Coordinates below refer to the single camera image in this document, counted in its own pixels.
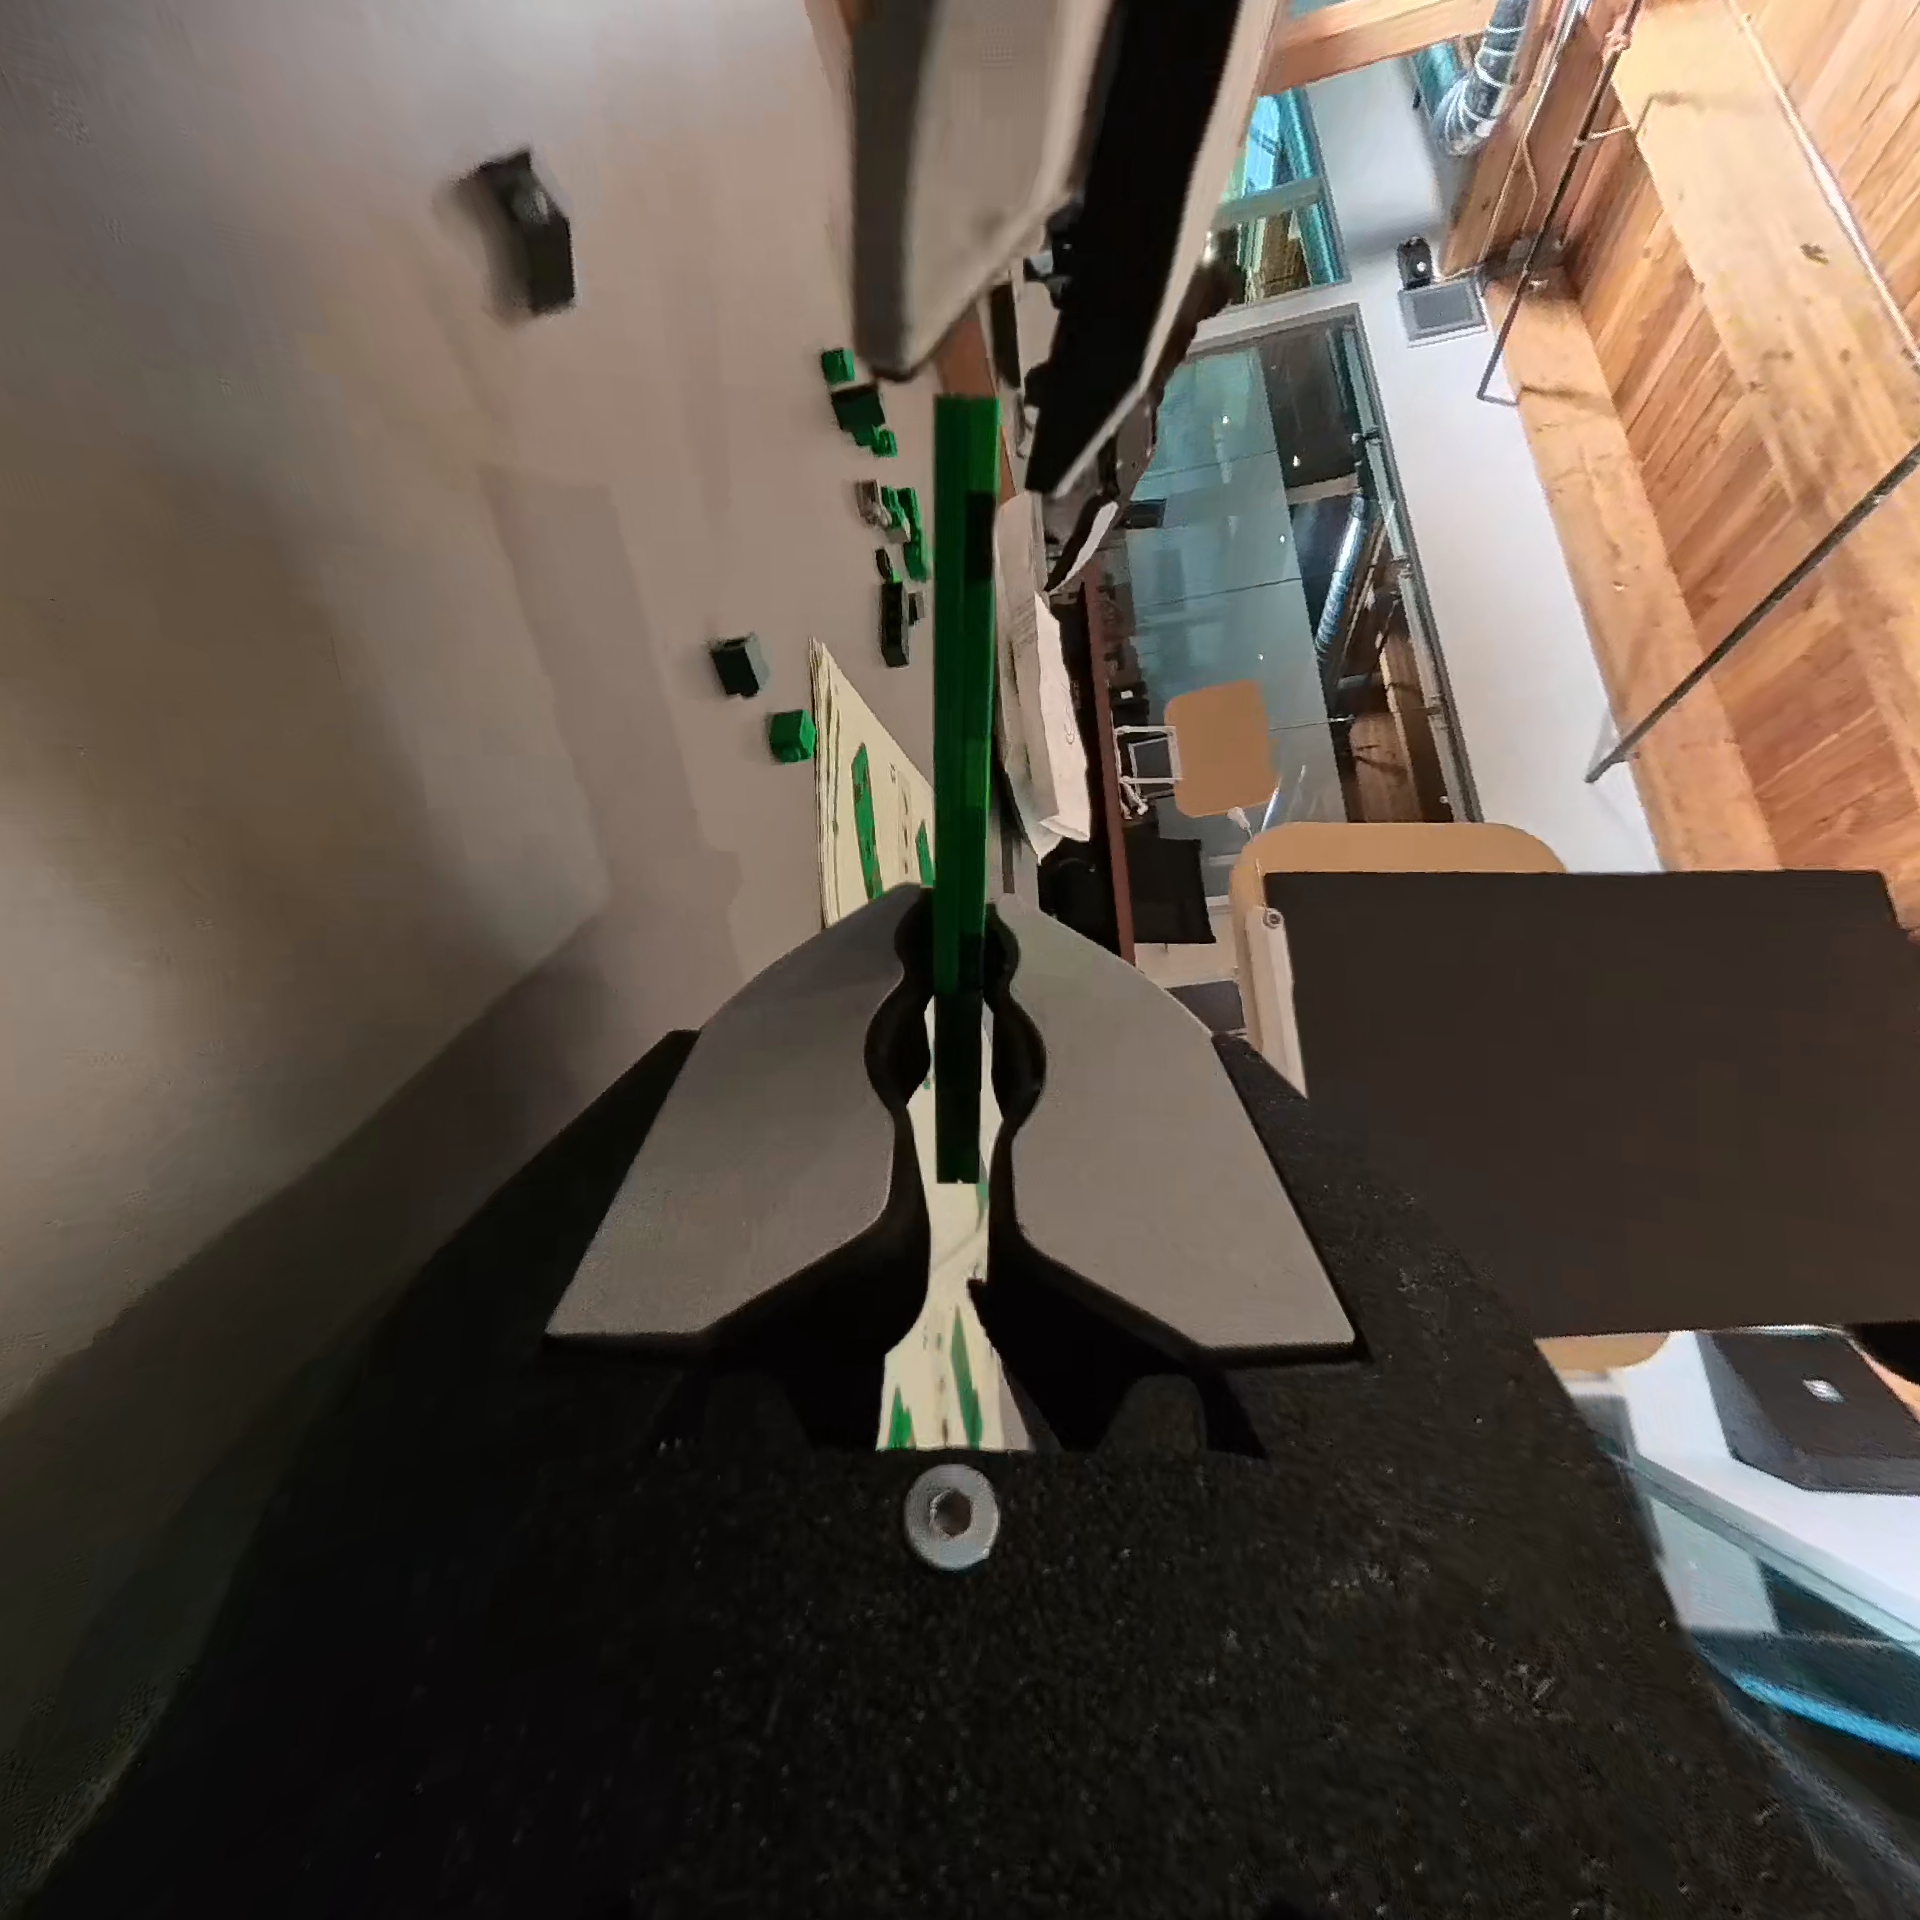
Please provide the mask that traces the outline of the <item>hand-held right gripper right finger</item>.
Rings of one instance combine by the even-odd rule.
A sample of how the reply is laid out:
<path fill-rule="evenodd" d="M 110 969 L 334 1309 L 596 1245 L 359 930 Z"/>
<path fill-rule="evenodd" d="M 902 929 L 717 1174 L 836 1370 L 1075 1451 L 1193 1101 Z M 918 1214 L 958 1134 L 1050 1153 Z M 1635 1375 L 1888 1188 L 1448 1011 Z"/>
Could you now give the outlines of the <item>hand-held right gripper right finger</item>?
<path fill-rule="evenodd" d="M 991 933 L 976 1318 L 1041 1451 L 1259 1451 L 1240 1370 L 1357 1332 L 1212 1032 L 1041 908 Z"/>

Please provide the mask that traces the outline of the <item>dark wooden table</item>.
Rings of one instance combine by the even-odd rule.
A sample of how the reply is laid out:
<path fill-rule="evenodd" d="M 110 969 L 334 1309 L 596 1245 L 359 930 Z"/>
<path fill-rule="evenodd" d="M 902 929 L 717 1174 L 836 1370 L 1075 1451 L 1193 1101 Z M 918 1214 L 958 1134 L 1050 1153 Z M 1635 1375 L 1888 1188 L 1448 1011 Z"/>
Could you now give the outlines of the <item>dark wooden table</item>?
<path fill-rule="evenodd" d="M 1128 877 L 1128 864 L 1125 864 L 1125 819 L 1121 819 L 1121 808 L 1118 808 L 1118 759 L 1116 759 L 1112 696 L 1111 696 L 1111 652 L 1108 652 L 1108 622 L 1102 622 L 1102 604 L 1101 604 L 1098 586 L 1080 586 L 1080 604 L 1083 604 L 1083 627 L 1087 627 L 1098 798 L 1101 798 L 1101 811 L 1102 811 L 1116 956 L 1121 963 L 1135 963 L 1135 913 L 1133 913 L 1133 877 Z"/>

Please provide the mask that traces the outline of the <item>white paper sheets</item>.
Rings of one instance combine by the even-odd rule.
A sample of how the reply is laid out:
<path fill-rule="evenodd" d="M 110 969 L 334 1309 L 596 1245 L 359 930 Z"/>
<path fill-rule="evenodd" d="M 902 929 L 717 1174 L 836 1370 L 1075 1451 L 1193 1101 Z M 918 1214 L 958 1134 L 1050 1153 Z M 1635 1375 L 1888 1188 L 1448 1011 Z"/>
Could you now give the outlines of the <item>white paper sheets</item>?
<path fill-rule="evenodd" d="M 1091 842 L 1091 780 L 1041 564 L 1041 505 L 1009 497 L 994 510 L 994 748 L 1021 833 L 1045 857 L 1065 842 Z"/>

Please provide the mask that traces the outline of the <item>open instruction booklet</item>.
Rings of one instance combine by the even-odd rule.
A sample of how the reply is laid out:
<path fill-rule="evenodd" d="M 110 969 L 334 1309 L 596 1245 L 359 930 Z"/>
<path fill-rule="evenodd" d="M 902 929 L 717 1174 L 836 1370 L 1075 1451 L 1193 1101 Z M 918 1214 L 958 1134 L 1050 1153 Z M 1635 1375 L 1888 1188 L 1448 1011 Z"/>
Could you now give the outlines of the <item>open instruction booklet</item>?
<path fill-rule="evenodd" d="M 934 790 L 875 708 L 812 637 L 808 684 L 816 727 L 816 871 L 824 923 L 836 924 L 902 882 L 934 881 Z M 927 1203 L 927 1283 L 915 1328 L 882 1366 L 887 1451 L 1027 1451 L 1034 1444 L 971 1301 L 990 1261 L 990 1160 L 1002 1128 L 991 1082 L 978 1091 L 978 1179 L 939 1179 L 939 1085 L 909 1097 Z"/>

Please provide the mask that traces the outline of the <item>black chair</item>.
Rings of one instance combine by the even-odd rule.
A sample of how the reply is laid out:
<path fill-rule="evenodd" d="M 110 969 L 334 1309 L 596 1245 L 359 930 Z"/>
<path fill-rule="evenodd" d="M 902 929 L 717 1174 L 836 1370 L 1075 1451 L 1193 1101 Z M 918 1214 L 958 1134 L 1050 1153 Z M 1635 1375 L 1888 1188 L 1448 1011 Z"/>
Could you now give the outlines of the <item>black chair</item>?
<path fill-rule="evenodd" d="M 1121 851 L 1135 948 L 1215 944 L 1201 845 L 1133 823 L 1121 833 Z"/>

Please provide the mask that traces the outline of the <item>pile of small bricks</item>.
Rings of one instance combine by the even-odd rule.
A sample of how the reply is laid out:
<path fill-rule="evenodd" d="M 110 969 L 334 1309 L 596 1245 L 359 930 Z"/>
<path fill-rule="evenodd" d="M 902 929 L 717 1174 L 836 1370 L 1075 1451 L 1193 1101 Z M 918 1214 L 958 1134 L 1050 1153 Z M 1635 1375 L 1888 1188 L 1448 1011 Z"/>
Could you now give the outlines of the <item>pile of small bricks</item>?
<path fill-rule="evenodd" d="M 865 381 L 852 349 L 825 349 L 819 356 L 839 433 L 876 461 L 899 453 L 895 429 L 882 410 L 876 381 Z M 876 647 L 882 668 L 909 668 L 912 637 L 927 617 L 931 540 L 912 485 L 881 478 L 853 480 L 853 513 L 876 540 Z"/>

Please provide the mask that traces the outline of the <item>glass partition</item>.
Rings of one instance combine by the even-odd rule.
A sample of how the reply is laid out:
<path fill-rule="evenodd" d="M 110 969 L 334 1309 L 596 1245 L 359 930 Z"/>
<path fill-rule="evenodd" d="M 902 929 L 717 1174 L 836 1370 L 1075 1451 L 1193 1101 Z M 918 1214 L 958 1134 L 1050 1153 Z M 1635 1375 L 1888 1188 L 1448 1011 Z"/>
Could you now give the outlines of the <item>glass partition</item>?
<path fill-rule="evenodd" d="M 1722 1693 L 1787 1743 L 1916 1769 L 1916 1621 L 1655 1478 L 1613 1393 L 1577 1413 L 1634 1504 L 1670 1613 Z"/>

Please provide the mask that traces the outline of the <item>green brick plate assembly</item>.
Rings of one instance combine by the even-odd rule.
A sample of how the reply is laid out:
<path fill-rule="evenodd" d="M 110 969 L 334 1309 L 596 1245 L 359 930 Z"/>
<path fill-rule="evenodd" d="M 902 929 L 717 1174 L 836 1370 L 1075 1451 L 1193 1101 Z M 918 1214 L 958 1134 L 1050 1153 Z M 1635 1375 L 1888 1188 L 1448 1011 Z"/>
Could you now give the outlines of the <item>green brick plate assembly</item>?
<path fill-rule="evenodd" d="M 999 406 L 934 402 L 934 1174 L 982 1170 L 982 996 L 991 838 Z"/>

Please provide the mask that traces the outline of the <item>black desk divider panel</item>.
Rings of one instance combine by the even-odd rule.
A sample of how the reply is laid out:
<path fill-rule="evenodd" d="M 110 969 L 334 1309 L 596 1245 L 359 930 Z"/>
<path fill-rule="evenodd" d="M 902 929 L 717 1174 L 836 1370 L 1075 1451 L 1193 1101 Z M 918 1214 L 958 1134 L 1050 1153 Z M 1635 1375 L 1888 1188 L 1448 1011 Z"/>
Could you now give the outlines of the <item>black desk divider panel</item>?
<path fill-rule="evenodd" d="M 1916 1324 L 1916 938 L 1880 873 L 1305 823 L 1230 900 L 1256 1047 L 1526 1332 Z"/>

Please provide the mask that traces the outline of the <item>silver ventilation duct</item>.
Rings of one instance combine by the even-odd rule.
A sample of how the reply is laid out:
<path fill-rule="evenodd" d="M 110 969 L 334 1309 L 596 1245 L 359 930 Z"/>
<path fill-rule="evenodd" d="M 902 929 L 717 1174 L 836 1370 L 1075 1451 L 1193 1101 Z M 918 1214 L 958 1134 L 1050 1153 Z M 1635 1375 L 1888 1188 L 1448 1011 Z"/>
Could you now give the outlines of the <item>silver ventilation duct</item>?
<path fill-rule="evenodd" d="M 1315 625 L 1315 657 L 1320 661 L 1322 673 L 1333 670 L 1338 647 L 1343 647 L 1348 604 L 1352 604 L 1356 585 L 1364 575 L 1369 551 L 1372 551 L 1372 520 L 1375 520 L 1375 500 L 1362 490 L 1352 490 L 1348 513 L 1343 520 L 1343 534 L 1333 548 L 1333 567 L 1330 567 L 1322 605 L 1320 605 L 1320 617 Z"/>

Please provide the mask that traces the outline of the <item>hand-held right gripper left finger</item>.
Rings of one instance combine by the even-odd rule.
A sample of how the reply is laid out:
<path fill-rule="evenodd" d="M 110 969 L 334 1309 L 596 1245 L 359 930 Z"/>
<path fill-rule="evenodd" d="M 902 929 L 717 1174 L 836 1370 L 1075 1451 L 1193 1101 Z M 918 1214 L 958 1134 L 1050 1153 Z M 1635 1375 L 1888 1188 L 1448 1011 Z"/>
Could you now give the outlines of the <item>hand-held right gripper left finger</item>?
<path fill-rule="evenodd" d="M 696 1036 L 542 1336 L 764 1378 L 816 1447 L 876 1451 L 931 1214 L 931 894 L 899 882 L 745 982 Z"/>

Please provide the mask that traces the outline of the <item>black speaker box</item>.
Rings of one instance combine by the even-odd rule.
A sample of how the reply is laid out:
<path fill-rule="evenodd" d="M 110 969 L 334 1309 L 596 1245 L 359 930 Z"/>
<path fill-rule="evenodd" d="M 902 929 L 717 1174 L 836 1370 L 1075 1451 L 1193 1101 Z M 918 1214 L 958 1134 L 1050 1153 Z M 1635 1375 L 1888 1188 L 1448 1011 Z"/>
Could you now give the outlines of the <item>black speaker box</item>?
<path fill-rule="evenodd" d="M 1692 1336 L 1733 1462 L 1806 1494 L 1916 1496 L 1916 1413 L 1836 1330 Z"/>

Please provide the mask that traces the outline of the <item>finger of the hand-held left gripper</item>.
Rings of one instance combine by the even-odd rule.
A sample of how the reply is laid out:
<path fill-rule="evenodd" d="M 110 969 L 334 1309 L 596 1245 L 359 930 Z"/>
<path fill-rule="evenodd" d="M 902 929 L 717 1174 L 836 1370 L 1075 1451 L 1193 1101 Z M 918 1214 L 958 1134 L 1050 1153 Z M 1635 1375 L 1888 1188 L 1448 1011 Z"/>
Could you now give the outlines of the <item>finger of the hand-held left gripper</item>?
<path fill-rule="evenodd" d="M 1283 18 L 1283 2 L 1116 2 L 1027 490 L 1070 490 L 1145 396 Z"/>
<path fill-rule="evenodd" d="M 1116 2 L 861 2 L 852 336 L 909 381 L 1080 182 Z"/>

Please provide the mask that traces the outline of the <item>grey desk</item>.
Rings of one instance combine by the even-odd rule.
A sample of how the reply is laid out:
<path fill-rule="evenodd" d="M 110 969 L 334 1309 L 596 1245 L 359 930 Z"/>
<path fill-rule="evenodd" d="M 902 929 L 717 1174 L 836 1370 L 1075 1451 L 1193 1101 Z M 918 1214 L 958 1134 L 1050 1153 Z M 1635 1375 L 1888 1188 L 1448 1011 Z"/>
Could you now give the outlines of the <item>grey desk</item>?
<path fill-rule="evenodd" d="M 816 924 L 858 2 L 4 2 L 4 1916 L 469 1217 Z M 531 146 L 577 307 L 453 182 Z"/>

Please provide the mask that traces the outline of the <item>light wooden divider panel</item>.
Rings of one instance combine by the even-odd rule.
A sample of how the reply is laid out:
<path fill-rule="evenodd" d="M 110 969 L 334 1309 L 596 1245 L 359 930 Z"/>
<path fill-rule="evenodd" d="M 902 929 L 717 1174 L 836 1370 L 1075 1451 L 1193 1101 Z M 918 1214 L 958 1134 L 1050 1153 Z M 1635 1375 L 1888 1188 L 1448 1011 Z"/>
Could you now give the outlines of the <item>light wooden divider panel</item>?
<path fill-rule="evenodd" d="M 1256 679 L 1177 692 L 1164 705 L 1173 754 L 1171 805 L 1186 819 L 1259 814 L 1276 790 L 1267 699 Z"/>

